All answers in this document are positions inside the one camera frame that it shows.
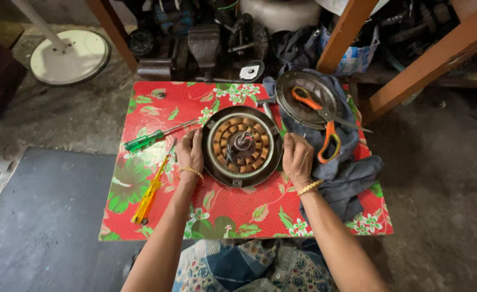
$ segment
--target person's left hand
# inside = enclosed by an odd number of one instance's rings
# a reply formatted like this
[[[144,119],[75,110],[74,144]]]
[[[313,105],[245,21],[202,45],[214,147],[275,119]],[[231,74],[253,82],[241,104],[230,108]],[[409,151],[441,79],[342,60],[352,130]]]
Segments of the person's left hand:
[[[175,147],[179,168],[190,167],[199,173],[203,172],[204,158],[201,147],[202,140],[203,135],[201,128],[190,130],[181,138],[181,141],[179,141]],[[179,173],[179,178],[181,181],[199,179],[198,176],[190,170],[182,170]]]

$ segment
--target green screwdriver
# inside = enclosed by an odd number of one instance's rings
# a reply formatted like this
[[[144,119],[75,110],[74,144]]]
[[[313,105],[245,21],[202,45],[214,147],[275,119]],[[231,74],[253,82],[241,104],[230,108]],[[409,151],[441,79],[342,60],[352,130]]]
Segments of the green screwdriver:
[[[193,120],[191,121],[187,121],[186,123],[182,123],[180,125],[177,125],[173,128],[170,128],[170,129],[167,129],[167,130],[164,130],[164,131],[161,131],[161,130],[156,130],[155,132],[153,132],[152,134],[150,135],[144,135],[144,136],[140,136],[132,141],[129,141],[127,143],[124,144],[125,146],[125,149],[128,150],[128,151],[133,151],[135,149],[138,149],[144,145],[147,145],[147,144],[153,144],[155,143],[155,141],[157,139],[161,139],[162,137],[170,134],[172,131],[182,127],[182,126],[185,126],[187,124],[191,124],[193,122],[195,122],[197,119],[194,118]]]

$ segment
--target dirty floor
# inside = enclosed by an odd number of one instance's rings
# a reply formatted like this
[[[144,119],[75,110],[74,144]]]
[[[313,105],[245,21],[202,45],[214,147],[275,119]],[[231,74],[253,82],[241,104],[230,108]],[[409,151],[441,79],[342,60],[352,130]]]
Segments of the dirty floor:
[[[28,66],[43,39],[27,31],[15,58]],[[74,87],[28,74],[0,122],[0,191],[29,145],[115,154],[131,80],[114,49],[105,70]],[[477,291],[477,90],[427,88],[369,127],[395,234],[359,241],[391,290]]]

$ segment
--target wire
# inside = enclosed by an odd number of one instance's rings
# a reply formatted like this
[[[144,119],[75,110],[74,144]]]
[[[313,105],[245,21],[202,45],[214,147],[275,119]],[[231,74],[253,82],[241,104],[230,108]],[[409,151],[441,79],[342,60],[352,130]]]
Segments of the wire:
[[[240,0],[237,0],[237,2],[235,2],[235,3],[233,3],[229,6],[217,8],[216,10],[223,10],[223,9],[231,8],[231,7],[235,6],[236,4],[238,4],[238,2],[240,2]]]

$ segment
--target copper winding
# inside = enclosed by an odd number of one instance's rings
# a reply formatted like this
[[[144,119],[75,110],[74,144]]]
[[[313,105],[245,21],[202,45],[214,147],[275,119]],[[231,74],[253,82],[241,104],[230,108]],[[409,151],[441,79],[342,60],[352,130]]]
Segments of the copper winding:
[[[235,133],[253,133],[255,150],[249,157],[237,157],[233,162],[227,161],[228,144]],[[245,117],[233,117],[222,123],[215,133],[213,149],[217,161],[229,171],[245,174],[260,168],[269,154],[269,137],[265,129],[255,120]]]

